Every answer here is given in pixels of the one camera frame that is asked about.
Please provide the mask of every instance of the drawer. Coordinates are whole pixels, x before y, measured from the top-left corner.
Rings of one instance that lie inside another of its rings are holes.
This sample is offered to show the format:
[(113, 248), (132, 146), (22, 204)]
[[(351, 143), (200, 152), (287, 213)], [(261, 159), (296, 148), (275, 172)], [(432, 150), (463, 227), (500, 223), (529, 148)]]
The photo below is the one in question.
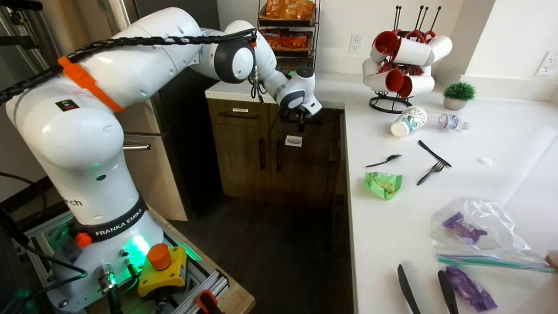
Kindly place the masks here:
[(270, 104), (264, 103), (243, 103), (243, 101), (222, 101), (222, 99), (208, 99), (208, 111), (214, 111), (221, 117), (236, 117), (236, 118), (254, 118), (263, 111), (268, 111)]

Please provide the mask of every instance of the ziplock bag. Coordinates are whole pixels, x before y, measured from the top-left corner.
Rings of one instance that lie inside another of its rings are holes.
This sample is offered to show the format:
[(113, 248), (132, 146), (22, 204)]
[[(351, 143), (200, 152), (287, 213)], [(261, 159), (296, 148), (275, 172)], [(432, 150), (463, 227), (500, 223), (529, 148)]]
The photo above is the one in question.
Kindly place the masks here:
[(514, 232), (514, 221), (498, 202), (456, 199), (432, 214), (432, 244), (446, 265), (489, 265), (554, 272)]

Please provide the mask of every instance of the potted plant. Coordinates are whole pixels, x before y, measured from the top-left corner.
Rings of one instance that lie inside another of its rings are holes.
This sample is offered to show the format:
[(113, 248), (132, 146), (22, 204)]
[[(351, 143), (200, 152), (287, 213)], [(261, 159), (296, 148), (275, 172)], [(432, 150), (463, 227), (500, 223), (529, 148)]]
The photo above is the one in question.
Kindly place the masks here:
[(449, 110), (460, 110), (467, 104), (468, 99), (474, 97), (474, 87), (465, 82), (449, 84), (442, 91), (442, 104)]

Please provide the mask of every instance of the shelf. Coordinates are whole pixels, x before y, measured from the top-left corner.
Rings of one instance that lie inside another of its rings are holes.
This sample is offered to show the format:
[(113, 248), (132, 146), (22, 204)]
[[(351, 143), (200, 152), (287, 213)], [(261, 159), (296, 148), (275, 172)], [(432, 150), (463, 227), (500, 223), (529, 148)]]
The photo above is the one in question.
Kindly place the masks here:
[(283, 17), (270, 17), (264, 15), (266, 3), (259, 10), (259, 26), (313, 26), (315, 24), (315, 3), (311, 7), (311, 12), (306, 19), (283, 19)]
[(308, 0), (308, 3), (296, 7), (296, 14), (290, 10), (290, 15), (285, 15), (283, 9), (268, 7), (275, 2), (257, 0), (257, 29), (277, 56), (277, 70), (313, 70), (318, 38), (318, 2)]

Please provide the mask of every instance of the orange band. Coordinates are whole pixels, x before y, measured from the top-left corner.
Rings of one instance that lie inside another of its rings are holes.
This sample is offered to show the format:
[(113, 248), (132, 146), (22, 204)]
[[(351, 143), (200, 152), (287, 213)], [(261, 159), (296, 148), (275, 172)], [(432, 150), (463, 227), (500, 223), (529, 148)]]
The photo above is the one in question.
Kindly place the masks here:
[(78, 87), (86, 89), (92, 96), (102, 101), (111, 111), (123, 111), (123, 106), (113, 101), (78, 63), (71, 63), (67, 57), (62, 56), (57, 59), (57, 64), (62, 66), (62, 73), (69, 80), (72, 80)]

